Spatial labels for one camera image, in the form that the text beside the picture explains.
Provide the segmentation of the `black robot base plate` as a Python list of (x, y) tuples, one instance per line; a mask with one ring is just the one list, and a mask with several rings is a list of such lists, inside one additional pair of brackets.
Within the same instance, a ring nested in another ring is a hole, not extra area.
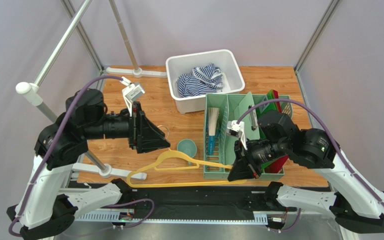
[(251, 220), (254, 212), (295, 212), (278, 203), (266, 203), (264, 186), (195, 186), (139, 188), (123, 196), (121, 204), (151, 199), (133, 206), (134, 216), (151, 220)]

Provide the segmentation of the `yellow velvet hanger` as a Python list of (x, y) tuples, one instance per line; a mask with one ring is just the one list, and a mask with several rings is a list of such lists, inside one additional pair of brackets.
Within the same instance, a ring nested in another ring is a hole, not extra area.
[[(160, 164), (162, 164), (167, 159), (177, 158), (183, 161), (186, 161), (188, 163), (191, 163), (193, 165), (190, 166), (184, 166), (184, 167), (168, 167), (168, 168), (158, 168)], [(168, 149), (161, 153), (155, 162), (148, 164), (144, 167), (139, 168), (138, 170), (131, 171), (127, 177), (125, 182), (134, 189), (139, 188), (180, 188), (180, 187), (205, 187), (205, 186), (228, 186), (228, 185), (241, 185), (245, 184), (248, 180), (242, 179), (242, 180), (234, 180), (234, 181), (228, 181), (228, 180), (216, 180), (216, 181), (197, 181), (197, 182), (181, 182), (181, 183), (152, 183), (152, 184), (136, 184), (132, 183), (131, 179), (133, 175), (139, 174), (139, 173), (145, 173), (147, 170), (154, 169), (157, 172), (179, 172), (179, 171), (188, 171), (188, 170), (195, 170), (199, 169), (200, 167), (215, 167), (215, 168), (221, 168), (221, 169), (228, 169), (231, 170), (233, 168), (232, 165), (225, 165), (221, 163), (211, 162), (211, 161), (205, 161), (200, 159), (194, 159), (190, 156), (188, 156), (186, 153), (183, 153), (178, 150), (171, 150)]]

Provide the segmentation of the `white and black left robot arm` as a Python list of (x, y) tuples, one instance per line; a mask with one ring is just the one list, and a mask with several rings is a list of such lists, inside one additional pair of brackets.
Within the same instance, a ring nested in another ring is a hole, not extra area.
[(6, 211), (13, 223), (21, 224), (18, 236), (25, 240), (59, 235), (84, 214), (129, 199), (132, 188), (120, 178), (85, 193), (59, 192), (79, 156), (89, 150), (89, 140), (127, 139), (129, 147), (139, 154), (171, 145), (138, 101), (133, 103), (133, 114), (127, 109), (117, 114), (108, 112), (103, 93), (88, 88), (68, 98), (65, 106), (56, 122), (39, 134), (25, 194), (19, 204)]

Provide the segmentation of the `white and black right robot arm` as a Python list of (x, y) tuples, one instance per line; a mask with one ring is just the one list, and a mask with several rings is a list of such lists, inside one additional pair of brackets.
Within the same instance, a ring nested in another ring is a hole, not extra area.
[(227, 133), (236, 136), (235, 161), (227, 179), (257, 179), (263, 164), (282, 157), (314, 170), (333, 187), (330, 192), (299, 189), (271, 182), (263, 195), (269, 208), (298, 208), (333, 218), (358, 234), (384, 234), (384, 191), (373, 187), (344, 157), (337, 142), (321, 129), (299, 129), (285, 113), (271, 110), (257, 121), (263, 139), (247, 139), (245, 124), (229, 121)]

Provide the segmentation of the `blue white striped tank top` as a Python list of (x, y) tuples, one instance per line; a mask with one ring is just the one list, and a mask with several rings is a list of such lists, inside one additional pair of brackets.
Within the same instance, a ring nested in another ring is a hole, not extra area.
[(213, 94), (224, 88), (224, 73), (211, 63), (207, 66), (193, 67), (191, 72), (181, 74), (177, 78), (177, 89), (180, 97), (197, 97)]

